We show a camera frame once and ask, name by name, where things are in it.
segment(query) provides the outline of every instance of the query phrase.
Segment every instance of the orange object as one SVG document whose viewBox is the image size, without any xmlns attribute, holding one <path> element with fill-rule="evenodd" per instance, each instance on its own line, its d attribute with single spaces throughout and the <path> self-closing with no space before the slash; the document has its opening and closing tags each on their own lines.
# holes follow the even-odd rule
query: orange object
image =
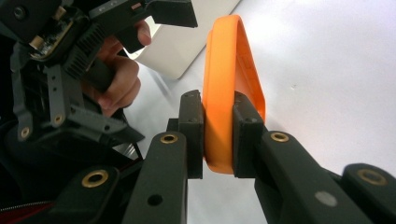
<svg viewBox="0 0 396 224">
<path fill-rule="evenodd" d="M 203 106 L 205 160 L 213 172 L 233 174 L 233 98 L 244 93 L 265 118 L 265 101 L 242 20 L 215 21 L 207 37 Z"/>
</svg>

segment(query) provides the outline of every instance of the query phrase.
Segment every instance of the orange ring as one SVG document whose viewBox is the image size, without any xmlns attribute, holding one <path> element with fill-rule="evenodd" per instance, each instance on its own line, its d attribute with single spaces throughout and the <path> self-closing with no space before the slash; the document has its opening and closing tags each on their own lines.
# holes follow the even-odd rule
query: orange ring
<svg viewBox="0 0 396 224">
<path fill-rule="evenodd" d="M 265 101 L 242 20 L 215 21 L 207 37 L 203 106 L 205 160 L 213 172 L 233 174 L 233 98 L 240 91 L 265 119 Z"/>
</svg>

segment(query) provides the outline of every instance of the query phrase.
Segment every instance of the finger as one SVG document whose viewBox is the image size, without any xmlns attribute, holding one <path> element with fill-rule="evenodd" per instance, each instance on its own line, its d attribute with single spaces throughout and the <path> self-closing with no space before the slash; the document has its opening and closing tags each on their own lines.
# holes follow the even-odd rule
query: finger
<svg viewBox="0 0 396 224">
<path fill-rule="evenodd" d="M 114 36 L 105 39 L 102 48 L 99 50 L 97 57 L 104 63 L 111 63 L 115 56 L 123 49 L 121 42 Z"/>
<path fill-rule="evenodd" d="M 114 104 L 113 107 L 116 108 L 124 108 L 129 106 L 133 101 L 134 98 L 136 98 L 137 94 L 140 91 L 140 80 L 139 78 L 136 80 L 132 88 L 118 101 Z"/>
<path fill-rule="evenodd" d="M 139 21 L 134 27 L 137 29 L 137 39 L 140 43 L 144 46 L 151 44 L 149 25 L 145 21 Z"/>
<path fill-rule="evenodd" d="M 137 81 L 139 66 L 135 61 L 117 56 L 113 61 L 113 67 L 117 73 L 107 91 L 98 100 L 103 109 L 111 109 Z"/>
<path fill-rule="evenodd" d="M 105 116 L 111 117 L 118 109 L 125 108 L 131 105 L 132 102 L 134 101 L 134 98 L 136 98 L 137 94 L 139 93 L 140 86 L 141 83 L 140 80 L 138 79 L 134 84 L 133 88 L 128 92 L 128 94 L 126 94 L 122 99 L 120 99 L 117 104 L 115 104 L 112 108 L 109 109 L 102 108 L 103 114 Z"/>
</svg>

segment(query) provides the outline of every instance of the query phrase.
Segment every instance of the white surface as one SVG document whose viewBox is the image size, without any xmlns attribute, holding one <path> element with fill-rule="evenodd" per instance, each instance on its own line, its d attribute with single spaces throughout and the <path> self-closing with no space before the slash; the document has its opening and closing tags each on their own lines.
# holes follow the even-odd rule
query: white surface
<svg viewBox="0 0 396 224">
<path fill-rule="evenodd" d="M 341 174 L 366 162 L 396 175 L 396 1 L 242 0 L 267 104 L 266 125 L 294 135 Z M 180 80 L 141 66 L 127 111 L 149 141 L 176 118 L 179 97 L 202 90 L 203 51 Z M 265 223 L 253 181 L 211 173 L 189 181 L 189 224 Z"/>
<path fill-rule="evenodd" d="M 228 15 L 239 0 L 191 0 L 198 27 L 195 29 L 148 22 L 152 44 L 130 55 L 137 62 L 170 78 L 180 78 L 206 43 L 214 20 Z"/>
</svg>

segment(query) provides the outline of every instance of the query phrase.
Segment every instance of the hand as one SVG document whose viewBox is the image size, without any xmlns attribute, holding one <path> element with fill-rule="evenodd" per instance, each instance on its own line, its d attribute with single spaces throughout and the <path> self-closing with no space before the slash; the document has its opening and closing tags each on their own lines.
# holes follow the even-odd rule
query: hand
<svg viewBox="0 0 396 224">
<path fill-rule="evenodd" d="M 136 24 L 137 38 L 142 45 L 149 45 L 151 37 L 149 26 L 140 21 Z M 102 107 L 105 116 L 112 116 L 119 108 L 130 105 L 140 90 L 140 80 L 137 77 L 138 64 L 126 57 L 117 55 L 123 49 L 120 41 L 111 36 L 105 39 L 97 57 L 116 74 L 106 92 L 99 92 L 87 83 L 82 83 L 83 91 Z"/>
</svg>

